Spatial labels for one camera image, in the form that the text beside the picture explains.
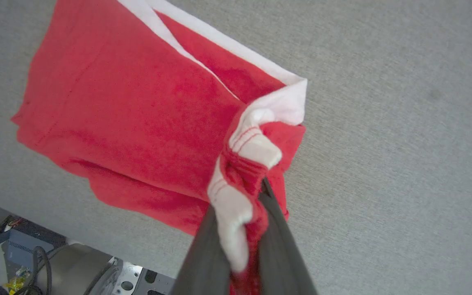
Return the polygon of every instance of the gray fabric surface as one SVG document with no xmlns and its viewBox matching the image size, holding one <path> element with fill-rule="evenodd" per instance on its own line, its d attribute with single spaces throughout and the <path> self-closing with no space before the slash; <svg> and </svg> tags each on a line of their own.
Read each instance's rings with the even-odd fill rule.
<svg viewBox="0 0 472 295">
<path fill-rule="evenodd" d="M 309 79 L 286 183 L 322 294 L 472 294 L 472 0 L 172 2 Z M 53 7 L 0 0 L 0 206 L 174 276 L 190 237 L 15 142 Z"/>
</svg>

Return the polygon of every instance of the round hole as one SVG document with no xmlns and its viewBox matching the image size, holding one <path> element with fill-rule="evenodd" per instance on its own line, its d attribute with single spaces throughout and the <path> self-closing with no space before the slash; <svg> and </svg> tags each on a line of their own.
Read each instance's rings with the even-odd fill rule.
<svg viewBox="0 0 472 295">
<path fill-rule="evenodd" d="M 125 282 L 122 282 L 121 283 L 121 287 L 124 289 L 124 290 L 127 290 L 127 291 L 130 291 L 132 290 L 132 288 L 134 287 L 133 284 L 129 281 L 125 281 Z"/>
</svg>

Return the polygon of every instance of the red towel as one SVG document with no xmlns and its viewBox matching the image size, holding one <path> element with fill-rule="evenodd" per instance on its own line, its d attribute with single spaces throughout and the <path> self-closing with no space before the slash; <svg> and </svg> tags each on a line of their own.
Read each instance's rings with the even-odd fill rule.
<svg viewBox="0 0 472 295">
<path fill-rule="evenodd" d="M 58 0 L 13 121 L 107 204 L 193 235 L 211 203 L 234 286 L 250 293 L 260 181 L 287 216 L 306 85 L 164 0 Z"/>
</svg>

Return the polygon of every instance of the black cable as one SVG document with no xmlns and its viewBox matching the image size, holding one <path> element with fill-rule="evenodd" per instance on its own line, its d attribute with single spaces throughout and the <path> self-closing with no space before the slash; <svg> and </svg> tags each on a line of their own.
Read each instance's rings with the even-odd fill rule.
<svg viewBox="0 0 472 295">
<path fill-rule="evenodd" d="M 39 246 L 34 248 L 34 252 L 32 253 L 32 278 L 28 285 L 24 286 L 23 288 L 19 289 L 14 295 L 21 295 L 26 294 L 27 291 L 34 290 L 38 295 L 43 295 L 43 292 L 39 287 L 36 286 L 36 281 L 39 273 L 39 263 L 38 263 L 38 255 L 41 255 L 43 260 L 43 264 L 45 265 L 45 271 L 47 272 L 47 292 L 45 295 L 51 295 L 52 293 L 52 269 L 50 267 L 50 260 L 48 259 L 47 252 Z"/>
</svg>

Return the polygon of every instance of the red cloth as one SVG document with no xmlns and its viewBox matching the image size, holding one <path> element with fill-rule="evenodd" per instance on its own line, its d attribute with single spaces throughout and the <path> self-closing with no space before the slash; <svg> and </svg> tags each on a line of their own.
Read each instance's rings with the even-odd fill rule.
<svg viewBox="0 0 472 295">
<path fill-rule="evenodd" d="M 283 172 L 304 133 L 296 112 L 303 119 L 306 82 L 210 29 L 161 0 L 58 0 L 12 120 L 19 142 L 89 179 L 101 201 L 191 235 L 215 196 L 230 199 L 217 201 L 217 218 L 244 220 L 250 255 L 235 278 L 257 288 L 256 243 L 267 226 L 259 183 L 268 176 L 287 215 Z M 295 107 L 276 98 L 289 84 L 303 89 Z M 254 156 L 274 146 L 279 162 Z M 224 215 L 239 195 L 241 212 Z M 243 281 L 235 286 L 251 293 Z"/>
</svg>

